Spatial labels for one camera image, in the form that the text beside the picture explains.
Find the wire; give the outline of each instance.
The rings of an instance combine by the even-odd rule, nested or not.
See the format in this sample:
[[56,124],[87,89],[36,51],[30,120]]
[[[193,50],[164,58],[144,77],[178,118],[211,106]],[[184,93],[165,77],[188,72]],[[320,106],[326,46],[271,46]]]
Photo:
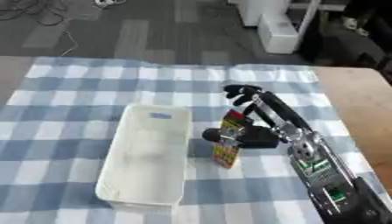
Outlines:
[[[62,7],[54,6],[55,2],[58,2]],[[0,12],[2,12],[0,14],[0,21],[8,21],[8,20],[20,18],[24,14],[31,15],[31,16],[40,15],[48,11],[49,13],[53,14],[56,18],[58,18],[58,20],[52,23],[44,23],[42,22],[41,19],[37,19],[36,21],[37,23],[44,26],[54,26],[54,25],[61,24],[65,19],[65,17],[57,11],[62,11],[62,12],[68,11],[67,5],[64,3],[63,0],[9,0],[7,4],[8,4],[7,9],[0,10]],[[10,17],[4,17],[10,13],[15,13],[15,14]]]
[[69,31],[65,31],[65,33],[68,35],[69,39],[71,39],[71,41],[73,42],[73,46],[71,48],[69,48],[68,50],[64,51],[60,57],[64,57],[66,56],[68,53],[76,50],[76,48],[78,48],[79,44],[78,42],[76,42],[76,40],[72,37],[71,33]]

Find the gray floor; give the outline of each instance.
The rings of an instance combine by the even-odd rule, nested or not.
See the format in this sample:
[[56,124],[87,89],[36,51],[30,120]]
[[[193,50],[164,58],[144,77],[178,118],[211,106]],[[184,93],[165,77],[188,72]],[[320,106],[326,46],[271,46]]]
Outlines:
[[[92,0],[65,0],[68,22],[54,27],[24,15],[0,22],[0,55],[121,58],[164,64],[304,64],[266,53],[256,29],[242,27],[226,0],[128,0],[102,10]],[[45,22],[58,19],[50,13]]]

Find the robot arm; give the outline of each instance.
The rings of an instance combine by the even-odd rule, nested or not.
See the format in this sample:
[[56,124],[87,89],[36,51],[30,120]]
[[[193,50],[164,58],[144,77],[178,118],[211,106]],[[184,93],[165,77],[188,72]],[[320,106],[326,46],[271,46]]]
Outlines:
[[250,143],[255,148],[260,143],[263,147],[277,140],[288,144],[290,164],[324,223],[392,224],[392,213],[367,183],[355,177],[323,137],[277,96],[244,85],[229,85],[225,91],[227,98],[237,97],[235,106],[250,102],[243,111],[245,116],[255,112],[269,125],[244,127],[243,134],[235,137],[239,145],[249,148]]

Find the white plastic tray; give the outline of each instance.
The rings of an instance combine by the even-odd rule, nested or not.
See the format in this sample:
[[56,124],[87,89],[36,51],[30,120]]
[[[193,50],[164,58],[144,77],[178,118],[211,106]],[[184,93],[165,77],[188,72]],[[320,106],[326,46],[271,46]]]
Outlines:
[[182,198],[188,139],[186,108],[129,105],[95,188],[114,207],[175,207]]

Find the blue and white tablecloth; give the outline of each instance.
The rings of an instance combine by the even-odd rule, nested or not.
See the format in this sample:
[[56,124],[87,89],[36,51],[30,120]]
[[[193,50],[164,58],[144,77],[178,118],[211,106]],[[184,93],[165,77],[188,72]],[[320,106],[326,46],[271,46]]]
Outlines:
[[[324,134],[353,172],[388,195],[304,66],[160,66],[122,59],[38,58],[0,113],[0,223],[320,223],[306,190],[277,149],[243,150],[220,168],[201,139],[230,109],[222,87],[259,85]],[[192,110],[185,195],[173,216],[114,211],[95,183],[129,103]]]

